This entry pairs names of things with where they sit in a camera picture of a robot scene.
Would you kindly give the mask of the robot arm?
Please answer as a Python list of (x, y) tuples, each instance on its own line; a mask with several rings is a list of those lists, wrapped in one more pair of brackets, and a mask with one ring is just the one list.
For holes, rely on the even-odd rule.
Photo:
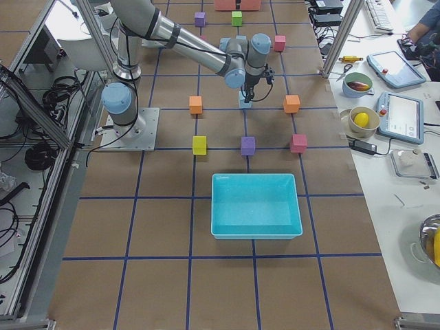
[(263, 33), (250, 40), (229, 38), (217, 48), (162, 15), (150, 1), (111, 1), (117, 17), (118, 51), (113, 64), (116, 81), (104, 88), (102, 102), (113, 120), (119, 140), (136, 138), (144, 129), (140, 117), (137, 83), (140, 69), (137, 51), (143, 40), (192, 59), (223, 77), (232, 89), (241, 89), (245, 102), (254, 99), (260, 79), (273, 83), (274, 72), (267, 64), (271, 39)]

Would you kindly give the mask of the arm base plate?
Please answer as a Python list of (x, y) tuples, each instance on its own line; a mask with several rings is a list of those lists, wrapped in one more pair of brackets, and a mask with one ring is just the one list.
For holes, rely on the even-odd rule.
[(106, 125), (111, 129), (104, 130), (100, 142), (101, 149), (106, 151), (154, 151), (159, 122), (159, 107), (141, 107), (134, 127), (114, 125), (110, 115)]

